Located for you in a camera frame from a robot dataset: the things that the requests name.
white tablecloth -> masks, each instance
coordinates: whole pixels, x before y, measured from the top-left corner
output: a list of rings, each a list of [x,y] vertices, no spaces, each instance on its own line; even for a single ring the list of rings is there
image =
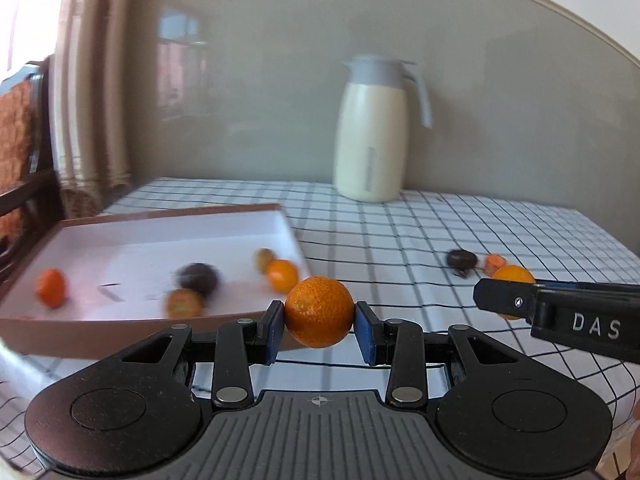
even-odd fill
[[[640,283],[640,259],[576,210],[490,198],[408,190],[384,204],[338,196],[328,184],[161,178],[130,193],[106,213],[213,204],[279,202],[315,274],[341,280],[381,319],[401,317],[425,330],[469,324],[572,377],[599,394],[614,426],[636,403],[640,367],[529,335],[522,320],[505,321],[474,306],[478,272],[467,279],[446,267],[453,248],[505,256],[536,278]],[[28,472],[39,469],[24,435],[27,400],[89,361],[16,355],[0,349],[0,453]],[[386,388],[388,369],[362,361],[353,334],[322,349],[281,352],[271,367],[253,366],[254,390]],[[199,365],[194,390],[210,394],[211,365]],[[446,392],[441,367],[428,370],[430,397]]]

pitcher handle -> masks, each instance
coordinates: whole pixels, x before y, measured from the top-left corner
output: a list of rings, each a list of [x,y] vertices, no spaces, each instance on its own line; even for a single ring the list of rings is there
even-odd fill
[[[413,81],[418,87],[418,97],[420,98],[420,111],[422,112],[422,124],[425,128],[431,128],[433,126],[433,116],[431,115],[431,104],[429,102],[429,95],[427,94],[427,86],[424,84],[424,79],[418,68],[409,69],[410,66],[415,66],[415,63],[403,61],[402,66],[404,72],[402,76],[409,81]]]

shallow tray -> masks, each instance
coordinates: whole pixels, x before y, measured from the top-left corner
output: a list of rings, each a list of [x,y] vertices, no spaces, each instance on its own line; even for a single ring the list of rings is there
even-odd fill
[[[239,317],[259,318],[284,300],[254,267],[262,247],[310,275],[278,204],[214,206],[60,222],[0,287],[0,337],[15,351],[103,358],[177,322],[215,330]],[[205,315],[167,319],[163,299],[175,273],[192,262],[216,267],[221,283]],[[50,309],[35,297],[49,267],[67,278],[68,301]],[[295,348],[287,335],[282,349]]]

crosshair symbol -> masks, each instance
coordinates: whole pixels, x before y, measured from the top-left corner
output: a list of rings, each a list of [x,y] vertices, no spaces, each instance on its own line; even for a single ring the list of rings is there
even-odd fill
[[[326,397],[323,397],[322,395],[318,395],[317,397],[314,397],[313,399],[311,399],[311,402],[314,403],[316,406],[322,406],[323,404],[328,403],[329,399],[327,399]]]

gray wall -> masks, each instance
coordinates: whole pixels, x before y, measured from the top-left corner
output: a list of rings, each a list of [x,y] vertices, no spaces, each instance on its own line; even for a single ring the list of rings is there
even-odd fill
[[[162,6],[206,35],[206,84],[163,119]],[[406,186],[578,208],[640,248],[640,68],[531,0],[130,0],[126,118],[134,174],[332,177],[357,53],[417,62],[434,127],[414,127]]]

